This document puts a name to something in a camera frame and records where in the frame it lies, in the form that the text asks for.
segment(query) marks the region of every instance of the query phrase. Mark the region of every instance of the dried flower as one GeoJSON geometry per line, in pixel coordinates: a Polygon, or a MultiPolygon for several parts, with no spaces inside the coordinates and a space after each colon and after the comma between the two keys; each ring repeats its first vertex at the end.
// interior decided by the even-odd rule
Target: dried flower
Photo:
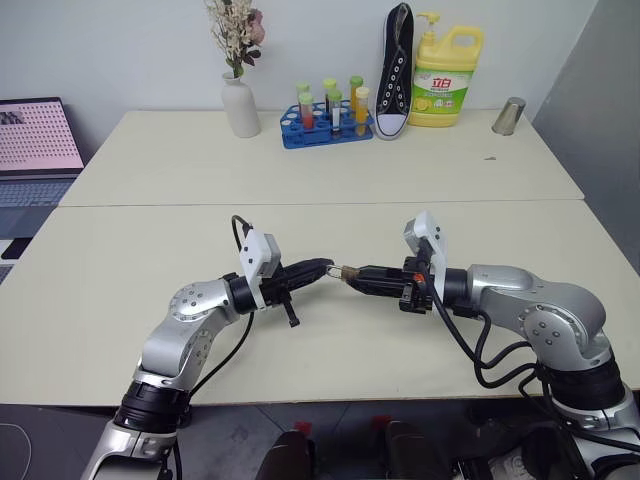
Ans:
{"type": "Polygon", "coordinates": [[[260,50],[249,50],[264,40],[262,12],[251,0],[204,0],[212,21],[211,34],[226,56],[235,77],[244,73],[242,63],[255,65],[260,50]]]}

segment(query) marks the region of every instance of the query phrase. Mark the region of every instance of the yellow bottle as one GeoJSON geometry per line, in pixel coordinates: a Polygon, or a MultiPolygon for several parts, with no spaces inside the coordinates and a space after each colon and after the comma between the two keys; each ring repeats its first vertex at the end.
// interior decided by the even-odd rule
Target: yellow bottle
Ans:
{"type": "Polygon", "coordinates": [[[436,13],[420,13],[429,22],[422,35],[411,91],[409,123],[421,127],[448,127],[458,120],[471,76],[478,63],[484,33],[476,27],[455,26],[436,42],[436,13]],[[458,37],[470,37],[471,45],[456,43],[458,37]]]}

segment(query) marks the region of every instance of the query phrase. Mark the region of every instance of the metal cup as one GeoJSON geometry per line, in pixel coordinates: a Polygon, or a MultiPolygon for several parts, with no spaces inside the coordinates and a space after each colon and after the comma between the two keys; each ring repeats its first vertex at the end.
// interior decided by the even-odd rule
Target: metal cup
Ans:
{"type": "Polygon", "coordinates": [[[526,104],[527,102],[520,97],[510,97],[507,100],[507,103],[504,104],[504,107],[491,127],[491,130],[500,135],[513,134],[513,130],[516,128],[516,123],[518,123],[520,115],[522,115],[522,111],[526,104]]]}

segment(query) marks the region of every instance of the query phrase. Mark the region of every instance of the sneaker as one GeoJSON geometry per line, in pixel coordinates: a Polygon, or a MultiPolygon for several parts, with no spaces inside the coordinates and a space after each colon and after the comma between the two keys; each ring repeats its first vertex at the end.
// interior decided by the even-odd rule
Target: sneaker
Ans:
{"type": "Polygon", "coordinates": [[[404,128],[411,109],[413,13],[406,3],[389,12],[384,26],[384,63],[376,95],[376,131],[391,140],[404,128]]]}

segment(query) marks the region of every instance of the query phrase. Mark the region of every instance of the test tube rack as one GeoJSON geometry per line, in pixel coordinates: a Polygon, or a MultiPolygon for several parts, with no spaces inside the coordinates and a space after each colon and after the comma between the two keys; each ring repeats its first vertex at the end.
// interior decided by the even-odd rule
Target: test tube rack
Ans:
{"type": "Polygon", "coordinates": [[[371,131],[373,118],[367,113],[367,121],[365,123],[356,123],[349,100],[342,100],[338,136],[334,137],[331,132],[331,121],[325,112],[324,102],[313,104],[313,120],[313,128],[304,128],[300,120],[298,105],[290,106],[280,118],[282,144],[284,147],[314,147],[316,145],[357,142],[373,138],[373,132],[371,131]]]}

